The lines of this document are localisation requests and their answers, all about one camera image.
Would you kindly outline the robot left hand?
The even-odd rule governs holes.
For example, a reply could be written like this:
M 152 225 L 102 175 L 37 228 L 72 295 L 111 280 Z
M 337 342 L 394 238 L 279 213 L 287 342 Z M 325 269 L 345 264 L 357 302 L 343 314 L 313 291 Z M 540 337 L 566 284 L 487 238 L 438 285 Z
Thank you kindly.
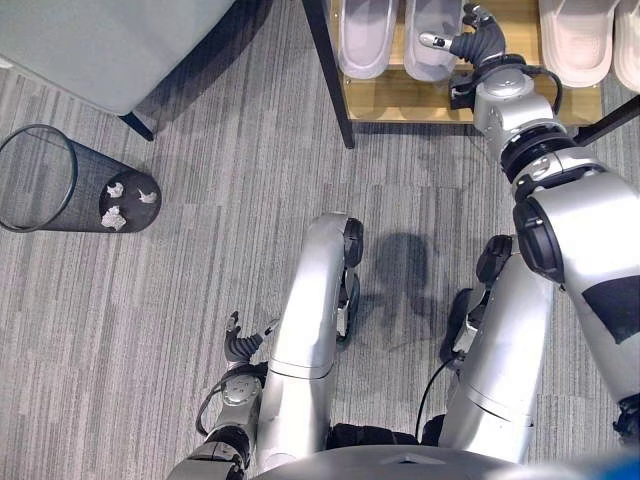
M 279 319 L 275 318 L 267 322 L 266 327 L 249 336 L 241 336 L 239 324 L 239 312 L 233 311 L 225 327 L 224 357 L 229 369 L 247 365 L 253 355 L 260 349 L 267 336 L 275 331 Z

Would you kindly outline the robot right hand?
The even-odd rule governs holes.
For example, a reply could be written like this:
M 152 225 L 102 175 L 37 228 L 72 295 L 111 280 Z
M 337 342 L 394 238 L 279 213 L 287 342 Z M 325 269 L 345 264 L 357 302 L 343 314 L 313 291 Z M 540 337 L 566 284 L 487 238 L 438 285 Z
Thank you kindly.
M 506 53 L 504 33 L 494 15 L 478 3 L 463 6 L 462 23 L 473 29 L 455 36 L 423 31 L 418 35 L 421 45 L 445 51 L 479 68 L 491 59 Z

